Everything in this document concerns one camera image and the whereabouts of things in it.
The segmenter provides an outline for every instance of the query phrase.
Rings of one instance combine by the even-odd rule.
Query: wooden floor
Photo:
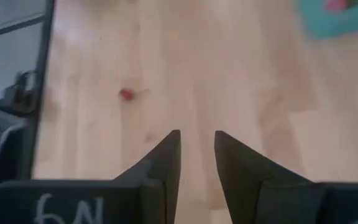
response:
[[[294,8],[57,1],[34,178],[113,179],[180,129],[177,223],[230,223],[222,129],[311,180],[358,181],[358,34],[308,40]]]

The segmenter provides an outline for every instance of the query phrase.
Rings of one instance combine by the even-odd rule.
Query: small red crumb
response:
[[[135,98],[135,92],[128,88],[123,88],[119,92],[119,96],[125,101],[131,101]]]

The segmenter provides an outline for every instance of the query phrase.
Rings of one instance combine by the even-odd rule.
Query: pink object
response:
[[[123,88],[120,92],[119,92],[119,96],[124,100],[124,101],[131,101],[135,98],[135,92],[131,89],[128,88]]]
[[[325,8],[331,12],[340,12],[346,9],[346,0],[328,0]]]

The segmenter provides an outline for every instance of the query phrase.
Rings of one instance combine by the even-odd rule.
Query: toy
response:
[[[343,11],[358,6],[358,0],[327,0],[325,8],[329,11]]]
[[[358,31],[358,0],[298,0],[298,9],[314,39]]]
[[[135,98],[135,96],[137,96],[141,93],[144,93],[146,91],[149,91],[149,89],[145,89],[145,90],[141,90],[141,91],[134,91],[130,88],[123,88],[120,90],[119,96],[124,101],[132,101]]]

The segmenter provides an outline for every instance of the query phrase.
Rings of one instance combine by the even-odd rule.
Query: white letter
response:
[[[45,204],[48,198],[52,197],[52,194],[43,194],[37,202],[37,216],[34,219],[35,223],[44,224],[44,221],[48,218],[55,220],[58,224],[65,224],[65,222],[57,215],[44,214]]]
[[[95,218],[92,219],[91,208],[85,201],[78,203],[77,213],[73,224],[83,224],[83,217],[89,224],[103,224],[103,198],[96,198]]]

